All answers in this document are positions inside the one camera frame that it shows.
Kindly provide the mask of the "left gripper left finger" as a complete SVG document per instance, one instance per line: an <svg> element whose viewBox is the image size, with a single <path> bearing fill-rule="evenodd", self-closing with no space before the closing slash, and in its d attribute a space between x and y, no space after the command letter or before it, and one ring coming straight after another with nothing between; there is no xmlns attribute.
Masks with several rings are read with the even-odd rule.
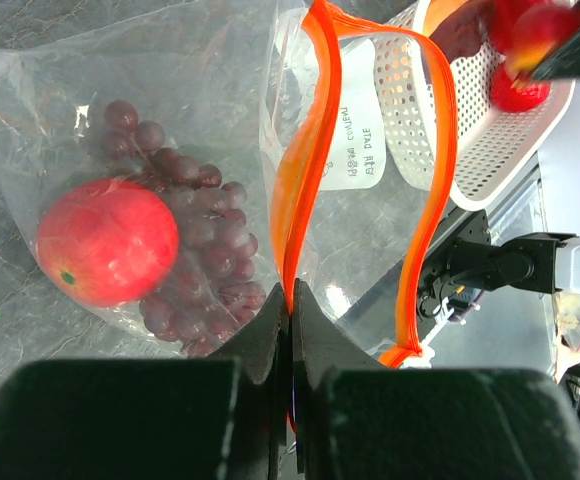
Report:
<svg viewBox="0 0 580 480"><path fill-rule="evenodd" d="M288 315L275 287L201 359L61 359L0 388L0 479L274 479Z"/></svg>

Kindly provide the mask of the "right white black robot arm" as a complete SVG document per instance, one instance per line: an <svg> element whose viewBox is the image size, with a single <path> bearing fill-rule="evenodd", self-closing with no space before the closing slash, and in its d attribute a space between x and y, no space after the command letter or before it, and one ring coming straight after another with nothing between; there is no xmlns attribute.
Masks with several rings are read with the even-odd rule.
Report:
<svg viewBox="0 0 580 480"><path fill-rule="evenodd" d="M572 7L544 3L525 11L512 28L503 72L513 87L580 79L580 1ZM453 238L419 269L424 276L413 293L417 318L434 317L461 286L580 294L580 237L529 234L501 246Z"/></svg>

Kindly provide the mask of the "red apple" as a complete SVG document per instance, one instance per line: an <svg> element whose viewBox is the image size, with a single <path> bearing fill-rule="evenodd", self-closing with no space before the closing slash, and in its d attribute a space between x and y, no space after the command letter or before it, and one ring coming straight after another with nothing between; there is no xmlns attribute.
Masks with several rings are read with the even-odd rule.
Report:
<svg viewBox="0 0 580 480"><path fill-rule="evenodd" d="M528 9L545 1L493 1L488 37L494 50L503 57L511 51L512 30ZM503 61L491 78L490 100L502 112L523 113L543 104L549 97L549 83L531 83Z"/></svg>
<svg viewBox="0 0 580 480"><path fill-rule="evenodd" d="M155 290L178 256L171 210L152 191L104 178L57 200L36 236L40 267L78 303L108 308Z"/></svg>
<svg viewBox="0 0 580 480"><path fill-rule="evenodd" d="M527 77L550 52L580 29L580 7L556 3L535 5L517 20L511 51L505 57L513 73Z"/></svg>

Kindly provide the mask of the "clear orange zip top bag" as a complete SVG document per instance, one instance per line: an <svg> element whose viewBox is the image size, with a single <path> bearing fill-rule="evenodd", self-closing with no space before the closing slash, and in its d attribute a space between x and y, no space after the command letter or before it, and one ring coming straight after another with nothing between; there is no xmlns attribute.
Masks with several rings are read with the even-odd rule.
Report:
<svg viewBox="0 0 580 480"><path fill-rule="evenodd" d="M380 360L424 356L415 283L456 127L429 36L329 1L193 1L0 48L0 188L40 269L187 357L275 284L338 320L394 263Z"/></svg>

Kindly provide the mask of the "dark red grape bunch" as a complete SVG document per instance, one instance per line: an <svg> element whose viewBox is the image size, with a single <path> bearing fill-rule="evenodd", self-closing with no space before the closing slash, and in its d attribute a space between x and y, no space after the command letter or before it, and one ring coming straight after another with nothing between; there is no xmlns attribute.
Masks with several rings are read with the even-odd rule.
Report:
<svg viewBox="0 0 580 480"><path fill-rule="evenodd" d="M177 260L161 285L139 302L145 328L205 357L249 323L267 292L254 262L259 241L247 225L243 184L165 144L165 130L125 100L108 103L101 149L127 179L157 194L179 230Z"/></svg>

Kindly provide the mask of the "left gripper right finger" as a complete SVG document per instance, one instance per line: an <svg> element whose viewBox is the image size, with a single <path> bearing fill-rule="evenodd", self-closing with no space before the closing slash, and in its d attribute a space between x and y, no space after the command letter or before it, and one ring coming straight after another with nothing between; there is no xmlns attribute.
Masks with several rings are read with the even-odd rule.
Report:
<svg viewBox="0 0 580 480"><path fill-rule="evenodd" d="M295 284L298 470L308 479L580 479L580 424L529 369L383 367Z"/></svg>

